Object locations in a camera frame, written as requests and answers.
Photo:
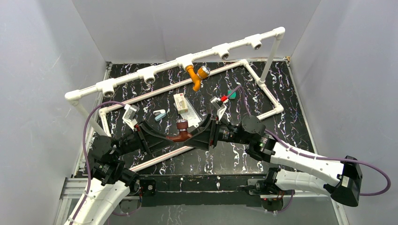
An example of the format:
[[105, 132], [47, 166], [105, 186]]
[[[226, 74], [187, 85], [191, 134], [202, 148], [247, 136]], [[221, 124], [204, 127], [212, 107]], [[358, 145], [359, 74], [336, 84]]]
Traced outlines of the light blue tape roll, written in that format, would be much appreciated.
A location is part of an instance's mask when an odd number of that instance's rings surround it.
[[153, 115], [155, 116], [155, 121], [158, 122], [166, 116], [166, 110], [160, 109], [153, 111]]

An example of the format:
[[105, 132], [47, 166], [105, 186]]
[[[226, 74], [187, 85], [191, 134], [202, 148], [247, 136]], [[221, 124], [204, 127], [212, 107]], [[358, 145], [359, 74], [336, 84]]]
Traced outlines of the aluminium rail frame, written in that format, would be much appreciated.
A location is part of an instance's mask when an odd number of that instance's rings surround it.
[[283, 211], [282, 198], [324, 195], [332, 197], [334, 187], [304, 173], [281, 170], [249, 175], [139, 175], [131, 184], [117, 181], [102, 185], [99, 180], [67, 178], [61, 192], [61, 208], [72, 213], [56, 220], [66, 225], [101, 225], [124, 201], [136, 200], [144, 207], [178, 204], [253, 204], [270, 201], [270, 212]]

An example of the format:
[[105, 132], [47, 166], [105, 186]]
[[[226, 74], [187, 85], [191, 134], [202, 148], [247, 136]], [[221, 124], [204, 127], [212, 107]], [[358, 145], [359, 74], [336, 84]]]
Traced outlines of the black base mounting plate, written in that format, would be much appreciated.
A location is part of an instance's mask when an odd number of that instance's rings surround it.
[[287, 191], [265, 175], [140, 175], [124, 200], [142, 200], [143, 207], [169, 205], [243, 205], [281, 210]]

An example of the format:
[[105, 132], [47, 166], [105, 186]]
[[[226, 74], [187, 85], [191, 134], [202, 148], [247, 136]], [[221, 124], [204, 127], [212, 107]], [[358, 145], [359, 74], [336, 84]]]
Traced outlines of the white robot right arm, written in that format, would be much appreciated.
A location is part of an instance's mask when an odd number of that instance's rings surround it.
[[246, 153], [255, 160], [296, 169], [290, 172], [271, 168], [264, 181], [270, 194], [295, 189], [329, 195], [346, 206], [359, 205], [363, 175], [354, 157], [329, 158], [291, 147], [268, 133], [266, 126], [253, 115], [245, 116], [238, 125], [209, 115], [191, 132], [184, 145], [208, 150], [218, 142], [246, 144]]

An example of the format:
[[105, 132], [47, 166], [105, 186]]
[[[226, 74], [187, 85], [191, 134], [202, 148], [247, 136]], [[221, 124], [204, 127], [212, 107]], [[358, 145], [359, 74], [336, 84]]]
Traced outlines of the brown water faucet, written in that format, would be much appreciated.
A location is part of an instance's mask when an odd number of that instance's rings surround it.
[[192, 134], [188, 132], [189, 123], [185, 119], [176, 121], [176, 128], [179, 131], [176, 136], [166, 136], [167, 139], [172, 140], [175, 143], [184, 142], [192, 137]]

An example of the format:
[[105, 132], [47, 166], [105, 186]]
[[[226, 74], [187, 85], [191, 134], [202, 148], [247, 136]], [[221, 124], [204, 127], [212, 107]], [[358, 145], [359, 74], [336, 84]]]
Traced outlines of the small cardboard box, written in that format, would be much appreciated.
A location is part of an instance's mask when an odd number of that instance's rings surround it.
[[173, 95], [178, 114], [187, 113], [188, 105], [183, 93]]

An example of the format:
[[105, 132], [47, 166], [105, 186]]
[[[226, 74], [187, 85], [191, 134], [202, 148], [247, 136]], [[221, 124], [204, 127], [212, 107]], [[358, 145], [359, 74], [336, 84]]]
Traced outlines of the white PVC pipe frame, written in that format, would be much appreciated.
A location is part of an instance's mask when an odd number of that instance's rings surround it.
[[[288, 114], [288, 95], [294, 95], [291, 74], [286, 59], [275, 59], [269, 68], [264, 88], [255, 82], [252, 72], [261, 76], [266, 61], [263, 59], [205, 62], [211, 75], [202, 82], [199, 91], [192, 89], [189, 75], [176, 61], [164, 64], [113, 64], [106, 72], [107, 79], [119, 81], [115, 86], [114, 101], [132, 102], [139, 106], [138, 117], [152, 127], [168, 133], [176, 132], [175, 121], [179, 118], [173, 95], [183, 93], [193, 108], [204, 119], [211, 111], [210, 98], [226, 95], [228, 90], [242, 85], [244, 95], [237, 95], [227, 104], [225, 116], [237, 123], [248, 112], [259, 115], [267, 128], [277, 132], [285, 130]], [[145, 84], [141, 72], [156, 67], [155, 82]], [[164, 109], [166, 116], [155, 121], [153, 111]], [[261, 174], [269, 168], [266, 162], [256, 161], [247, 155], [244, 146], [233, 143], [219, 143], [209, 151], [192, 149], [140, 171], [141, 174]]]

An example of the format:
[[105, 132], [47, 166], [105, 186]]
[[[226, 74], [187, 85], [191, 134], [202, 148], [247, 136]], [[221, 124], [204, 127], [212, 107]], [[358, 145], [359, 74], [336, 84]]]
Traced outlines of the orange water faucet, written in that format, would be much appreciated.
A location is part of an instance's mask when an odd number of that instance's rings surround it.
[[194, 91], [199, 91], [201, 87], [201, 80], [210, 75], [210, 69], [207, 66], [201, 66], [197, 72], [195, 72], [193, 65], [188, 65], [185, 68], [185, 71], [190, 75], [192, 83], [194, 84], [192, 88]]

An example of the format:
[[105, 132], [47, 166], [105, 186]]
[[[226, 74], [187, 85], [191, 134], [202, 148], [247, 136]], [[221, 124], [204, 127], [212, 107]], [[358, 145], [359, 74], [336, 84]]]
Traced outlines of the clear plastic bag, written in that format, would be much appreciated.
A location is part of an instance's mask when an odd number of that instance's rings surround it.
[[188, 99], [185, 99], [188, 107], [188, 112], [180, 113], [180, 117], [188, 121], [189, 127], [197, 128], [199, 124], [202, 122], [202, 118], [193, 108], [192, 104], [189, 102]]

